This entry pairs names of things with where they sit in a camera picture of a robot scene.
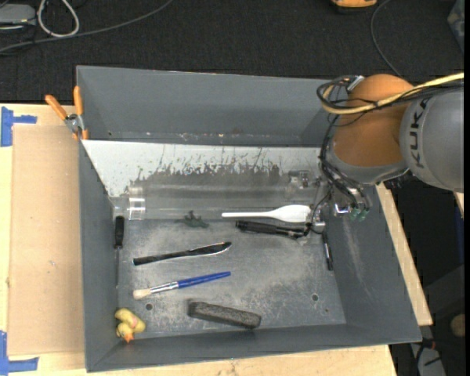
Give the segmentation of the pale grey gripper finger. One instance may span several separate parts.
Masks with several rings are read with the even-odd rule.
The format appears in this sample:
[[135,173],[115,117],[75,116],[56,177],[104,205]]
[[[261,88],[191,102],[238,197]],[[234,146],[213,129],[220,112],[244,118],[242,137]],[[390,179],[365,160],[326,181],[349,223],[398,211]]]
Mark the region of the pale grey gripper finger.
[[299,245],[305,246],[308,244],[313,236],[321,235],[326,227],[326,222],[323,220],[312,220],[307,222],[303,227],[303,234],[299,238]]

